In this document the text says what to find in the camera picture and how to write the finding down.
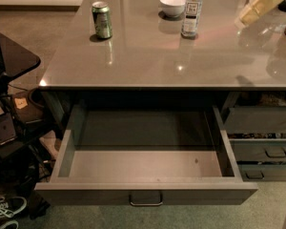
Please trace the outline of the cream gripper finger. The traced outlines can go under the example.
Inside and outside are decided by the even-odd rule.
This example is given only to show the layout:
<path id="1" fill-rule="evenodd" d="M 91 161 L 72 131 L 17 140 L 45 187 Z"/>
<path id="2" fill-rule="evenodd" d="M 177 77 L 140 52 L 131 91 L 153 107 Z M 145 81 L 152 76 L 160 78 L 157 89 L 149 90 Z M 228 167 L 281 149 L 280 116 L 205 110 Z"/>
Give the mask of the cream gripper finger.
<path id="1" fill-rule="evenodd" d="M 238 26 L 248 27 L 283 0 L 248 0 L 238 16 Z"/>

